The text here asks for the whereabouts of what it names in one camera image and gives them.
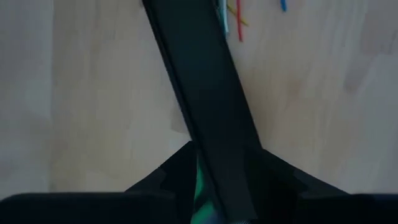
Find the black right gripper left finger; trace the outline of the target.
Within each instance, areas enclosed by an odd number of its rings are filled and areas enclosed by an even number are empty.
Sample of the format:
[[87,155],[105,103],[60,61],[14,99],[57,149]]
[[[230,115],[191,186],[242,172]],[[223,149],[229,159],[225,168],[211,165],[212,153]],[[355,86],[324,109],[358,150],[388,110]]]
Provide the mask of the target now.
[[187,142],[124,192],[18,194],[0,200],[0,224],[189,224],[197,151]]

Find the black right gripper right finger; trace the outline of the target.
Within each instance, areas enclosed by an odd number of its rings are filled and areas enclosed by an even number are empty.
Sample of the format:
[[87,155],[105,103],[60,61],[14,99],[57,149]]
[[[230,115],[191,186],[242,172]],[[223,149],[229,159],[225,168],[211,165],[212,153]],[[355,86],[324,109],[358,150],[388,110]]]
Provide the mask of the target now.
[[398,194],[349,194],[271,154],[253,153],[255,224],[398,224]]

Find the black duct cover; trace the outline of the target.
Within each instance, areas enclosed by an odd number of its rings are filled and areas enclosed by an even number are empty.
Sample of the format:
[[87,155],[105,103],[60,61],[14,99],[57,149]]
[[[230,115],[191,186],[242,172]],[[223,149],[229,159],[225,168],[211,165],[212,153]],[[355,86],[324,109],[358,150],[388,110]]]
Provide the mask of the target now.
[[244,155],[260,142],[214,0],[142,2],[218,211],[255,220]]

